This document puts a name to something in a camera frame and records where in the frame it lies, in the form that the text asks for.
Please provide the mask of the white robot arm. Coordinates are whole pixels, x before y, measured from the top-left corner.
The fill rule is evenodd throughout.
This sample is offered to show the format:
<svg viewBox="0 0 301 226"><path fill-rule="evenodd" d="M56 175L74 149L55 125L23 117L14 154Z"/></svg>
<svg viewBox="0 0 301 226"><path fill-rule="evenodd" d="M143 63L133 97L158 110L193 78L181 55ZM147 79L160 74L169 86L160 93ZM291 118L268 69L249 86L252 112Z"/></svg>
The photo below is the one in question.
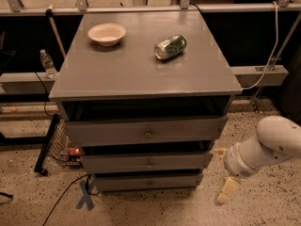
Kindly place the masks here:
<svg viewBox="0 0 301 226"><path fill-rule="evenodd" d="M211 154L223 159L229 173L215 198L222 205L235 195L243 180L261 168L300 158L301 126L281 116L269 116L259 121L256 133L249 139L227 149L212 149Z"/></svg>

